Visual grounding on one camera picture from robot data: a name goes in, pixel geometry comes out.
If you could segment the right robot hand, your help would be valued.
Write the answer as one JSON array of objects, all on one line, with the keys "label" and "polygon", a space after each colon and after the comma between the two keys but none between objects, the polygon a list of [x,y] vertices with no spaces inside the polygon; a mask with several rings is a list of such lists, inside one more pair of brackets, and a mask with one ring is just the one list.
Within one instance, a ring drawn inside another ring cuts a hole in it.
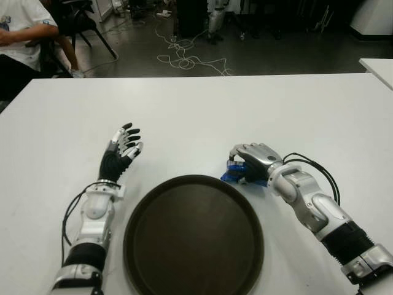
[{"label": "right robot hand", "polygon": [[229,160],[234,162],[235,157],[243,159],[246,167],[242,182],[254,183],[268,181],[272,172],[283,165],[281,156],[266,144],[237,144],[229,153]]}]

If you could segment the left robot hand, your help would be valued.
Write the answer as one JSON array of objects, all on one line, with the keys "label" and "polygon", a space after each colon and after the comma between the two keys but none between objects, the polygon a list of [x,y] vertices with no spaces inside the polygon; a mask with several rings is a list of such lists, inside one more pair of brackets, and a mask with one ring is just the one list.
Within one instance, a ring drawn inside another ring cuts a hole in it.
[{"label": "left robot hand", "polygon": [[98,180],[113,183],[119,180],[123,172],[142,152],[143,142],[139,134],[140,131],[139,128],[134,128],[130,122],[114,133],[101,159]]}]

